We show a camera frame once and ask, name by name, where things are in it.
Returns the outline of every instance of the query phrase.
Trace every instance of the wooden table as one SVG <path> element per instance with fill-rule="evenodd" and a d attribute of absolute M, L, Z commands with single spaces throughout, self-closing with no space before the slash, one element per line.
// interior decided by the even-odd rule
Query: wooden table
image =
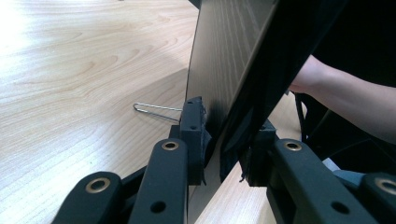
<path fill-rule="evenodd" d="M 20 0 L 1 1 L 0 15 L 0 223 L 50 223 L 82 177 L 125 177 L 166 138 L 173 123 L 133 104 L 182 106 L 198 10 L 186 0 Z M 262 220 L 262 207 L 248 210 L 265 189 L 237 173 L 198 222 L 218 222 L 210 206 L 231 222 Z M 241 186 L 258 193 L 242 200 Z M 224 207 L 235 200 L 243 214 Z"/>

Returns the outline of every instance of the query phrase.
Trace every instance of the paper clip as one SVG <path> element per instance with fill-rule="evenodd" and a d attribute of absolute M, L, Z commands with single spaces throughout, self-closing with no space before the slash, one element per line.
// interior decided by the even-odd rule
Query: paper clip
<path fill-rule="evenodd" d="M 141 112 L 141 113 L 150 114 L 152 116 L 157 116 L 157 117 L 160 117 L 160 118 L 163 118 L 163 119 L 170 119 L 170 120 L 173 120 L 173 121 L 176 121 L 176 122 L 178 122 L 178 119 L 172 119 L 172 118 L 167 117 L 165 115 L 161 115 L 161 114 L 157 114 L 157 113 L 145 110 L 145 109 L 137 108 L 138 105 L 146 106 L 146 107 L 159 108 L 159 109 L 166 109 L 166 110 L 182 111 L 182 109 L 178 109 L 178 108 L 165 107 L 165 106 L 159 106 L 159 105 L 147 105 L 147 104 L 142 104 L 142 103 L 134 103 L 134 110 L 135 111 L 138 111 L 138 112 Z"/>

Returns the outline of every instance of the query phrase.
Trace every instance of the black mount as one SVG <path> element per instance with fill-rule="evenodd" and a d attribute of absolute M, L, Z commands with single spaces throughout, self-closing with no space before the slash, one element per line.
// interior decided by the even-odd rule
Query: black mount
<path fill-rule="evenodd" d="M 88 175 L 64 200 L 53 223 L 187 223 L 188 185 L 204 179 L 205 110 L 200 97 L 183 106 L 180 124 L 158 142 L 148 166 L 120 179 Z M 243 176 L 267 187 L 278 223 L 391 223 L 396 176 L 332 173 L 304 143 L 278 140 L 267 121 L 242 150 Z"/>

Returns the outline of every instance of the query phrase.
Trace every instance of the hole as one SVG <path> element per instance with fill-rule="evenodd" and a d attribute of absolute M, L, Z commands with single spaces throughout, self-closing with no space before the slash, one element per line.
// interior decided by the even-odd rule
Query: hole
<path fill-rule="evenodd" d="M 98 180 L 98 181 L 96 181 L 96 182 L 91 184 L 91 188 L 92 189 L 101 189 L 102 187 L 105 186 L 105 184 L 106 184 L 105 181 Z"/>
<path fill-rule="evenodd" d="M 382 185 L 383 185 L 384 188 L 386 188 L 386 189 L 396 191 L 396 184 L 395 184 L 395 183 L 386 182 L 386 183 L 383 183 Z"/>
<path fill-rule="evenodd" d="M 166 203 L 161 201 L 153 203 L 150 207 L 151 212 L 153 213 L 161 213 L 165 210 L 165 208 L 166 208 Z"/>
<path fill-rule="evenodd" d="M 301 145 L 298 143 L 287 142 L 285 143 L 285 148 L 291 151 L 299 151 L 302 149 Z"/>
<path fill-rule="evenodd" d="M 165 142 L 163 143 L 163 149 L 165 150 L 175 150 L 178 148 L 177 142 Z"/>
<path fill-rule="evenodd" d="M 294 143 L 288 143 L 288 147 L 298 148 L 297 144 L 294 144 Z"/>
<path fill-rule="evenodd" d="M 396 182 L 386 178 L 376 178 L 375 184 L 386 193 L 396 195 Z"/>
<path fill-rule="evenodd" d="M 332 208 L 342 214 L 349 214 L 349 208 L 347 208 L 343 203 L 334 202 L 332 203 Z"/>
<path fill-rule="evenodd" d="M 166 147 L 175 147 L 176 144 L 175 143 L 167 143 L 165 144 Z"/>
<path fill-rule="evenodd" d="M 110 180 L 104 177 L 96 178 L 87 184 L 85 190 L 89 193 L 99 193 L 110 186 Z"/>

